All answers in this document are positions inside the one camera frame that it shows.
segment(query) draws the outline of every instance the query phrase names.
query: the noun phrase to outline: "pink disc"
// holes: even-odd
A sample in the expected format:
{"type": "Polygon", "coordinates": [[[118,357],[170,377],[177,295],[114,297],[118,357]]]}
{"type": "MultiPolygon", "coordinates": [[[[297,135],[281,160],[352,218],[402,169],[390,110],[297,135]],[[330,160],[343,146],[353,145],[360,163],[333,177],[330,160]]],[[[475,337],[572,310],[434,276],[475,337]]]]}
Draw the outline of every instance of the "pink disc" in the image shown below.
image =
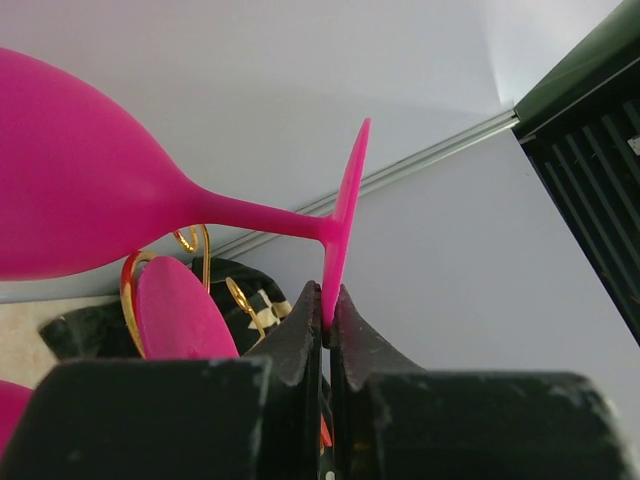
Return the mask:
{"type": "Polygon", "coordinates": [[[322,326],[325,333],[331,328],[335,314],[342,274],[349,250],[351,227],[358,204],[360,182],[364,170],[369,143],[371,119],[367,118],[356,137],[349,163],[342,177],[336,200],[336,208],[326,219],[323,244],[325,247],[324,272],[322,276],[322,326]]]}
{"type": "Polygon", "coordinates": [[[156,257],[142,270],[136,319],[148,359],[238,356],[220,310],[200,280],[173,257],[156,257]]]}
{"type": "Polygon", "coordinates": [[[0,380],[0,457],[27,408],[31,390],[0,380]]]}

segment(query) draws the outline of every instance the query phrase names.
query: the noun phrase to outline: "pink object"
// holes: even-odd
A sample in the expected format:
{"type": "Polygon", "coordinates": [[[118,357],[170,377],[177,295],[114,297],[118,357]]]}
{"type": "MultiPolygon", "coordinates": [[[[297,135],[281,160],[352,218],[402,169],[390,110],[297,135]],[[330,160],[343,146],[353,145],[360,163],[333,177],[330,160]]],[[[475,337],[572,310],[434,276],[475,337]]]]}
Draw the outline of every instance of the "pink object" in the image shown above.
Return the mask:
{"type": "Polygon", "coordinates": [[[136,321],[148,359],[238,356],[220,310],[198,277],[173,257],[156,257],[140,273],[136,321]]]}
{"type": "Polygon", "coordinates": [[[27,408],[31,390],[0,380],[0,457],[27,408]]]}
{"type": "Polygon", "coordinates": [[[0,280],[53,278],[118,260],[189,225],[320,240],[325,327],[333,319],[370,121],[333,215],[310,217],[209,192],[95,88],[0,48],[0,280]]]}

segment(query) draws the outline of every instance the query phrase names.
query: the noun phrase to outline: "gray wall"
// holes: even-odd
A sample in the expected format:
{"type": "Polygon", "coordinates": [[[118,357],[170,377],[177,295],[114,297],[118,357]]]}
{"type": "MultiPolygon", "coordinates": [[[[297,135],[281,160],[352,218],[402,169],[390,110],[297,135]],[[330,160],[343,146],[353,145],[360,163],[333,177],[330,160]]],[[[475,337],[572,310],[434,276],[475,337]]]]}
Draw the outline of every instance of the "gray wall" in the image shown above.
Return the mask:
{"type": "MultiPolygon", "coordinates": [[[[240,261],[295,300],[322,253],[278,238],[240,261]]],[[[420,365],[589,375],[640,442],[640,349],[511,132],[364,197],[344,283],[420,365]]]]}

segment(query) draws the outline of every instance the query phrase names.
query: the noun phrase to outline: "beige surface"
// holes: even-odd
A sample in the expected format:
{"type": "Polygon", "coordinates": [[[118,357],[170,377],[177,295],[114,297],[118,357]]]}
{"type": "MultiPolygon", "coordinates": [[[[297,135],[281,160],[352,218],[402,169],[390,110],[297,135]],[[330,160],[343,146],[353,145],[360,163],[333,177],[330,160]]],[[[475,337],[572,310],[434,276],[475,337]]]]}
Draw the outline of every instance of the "beige surface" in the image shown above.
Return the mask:
{"type": "Polygon", "coordinates": [[[114,297],[72,298],[0,305],[0,379],[35,387],[56,359],[38,335],[38,326],[76,308],[114,297]]]}

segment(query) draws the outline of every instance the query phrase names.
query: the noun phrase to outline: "metal trim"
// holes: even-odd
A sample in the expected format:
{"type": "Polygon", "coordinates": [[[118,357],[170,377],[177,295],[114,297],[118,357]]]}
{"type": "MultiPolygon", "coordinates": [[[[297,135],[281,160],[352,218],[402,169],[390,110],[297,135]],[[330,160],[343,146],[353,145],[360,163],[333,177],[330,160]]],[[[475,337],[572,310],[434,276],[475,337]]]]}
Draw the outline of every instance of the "metal trim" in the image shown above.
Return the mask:
{"type": "MultiPolygon", "coordinates": [[[[404,160],[367,175],[362,179],[360,197],[371,192],[375,192],[376,190],[394,183],[407,175],[411,175],[412,173],[422,170],[429,165],[433,165],[443,158],[475,145],[476,143],[492,137],[497,133],[513,128],[518,121],[519,119],[516,112],[514,110],[508,110],[507,112],[476,125],[475,127],[450,137],[447,140],[436,143],[429,148],[411,155],[404,160]]],[[[322,197],[300,210],[297,210],[297,212],[305,215],[327,215],[333,211],[337,194],[338,192],[335,191],[330,195],[322,197]]],[[[264,232],[251,232],[236,240],[217,247],[216,256],[233,259],[243,253],[259,247],[260,245],[270,242],[277,236],[278,235],[264,232]]]]}

